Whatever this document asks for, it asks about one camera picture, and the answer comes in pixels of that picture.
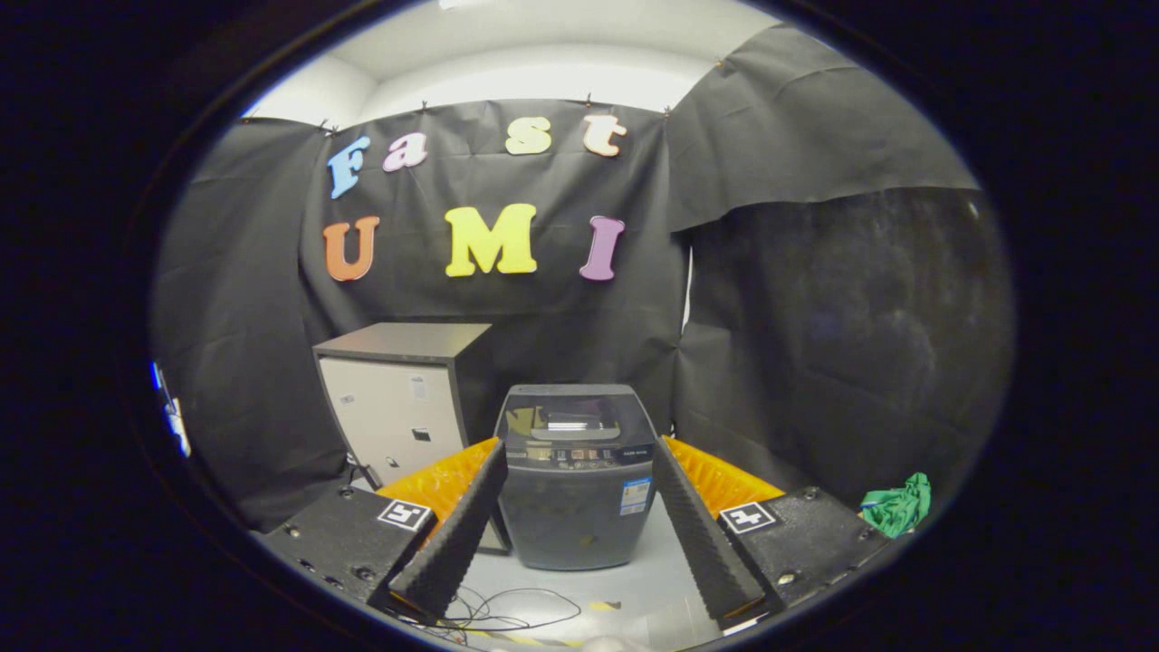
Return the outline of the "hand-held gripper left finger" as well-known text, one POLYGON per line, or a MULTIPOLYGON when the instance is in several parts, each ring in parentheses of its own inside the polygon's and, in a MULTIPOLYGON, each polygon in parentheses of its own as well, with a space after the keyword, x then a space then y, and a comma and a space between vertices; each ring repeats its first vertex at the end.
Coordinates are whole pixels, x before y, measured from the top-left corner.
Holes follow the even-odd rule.
POLYGON ((506 477, 504 445, 490 437, 380 491, 331 488, 261 542, 341 598, 437 627, 506 477))

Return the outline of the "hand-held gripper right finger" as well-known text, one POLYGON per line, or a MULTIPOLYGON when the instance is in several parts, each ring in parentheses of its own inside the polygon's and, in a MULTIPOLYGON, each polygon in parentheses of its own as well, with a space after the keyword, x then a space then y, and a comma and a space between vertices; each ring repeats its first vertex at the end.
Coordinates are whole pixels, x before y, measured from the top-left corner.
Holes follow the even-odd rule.
POLYGON ((848 583, 890 539, 822 488, 775 488, 662 435, 657 491, 709 618, 732 628, 848 583))

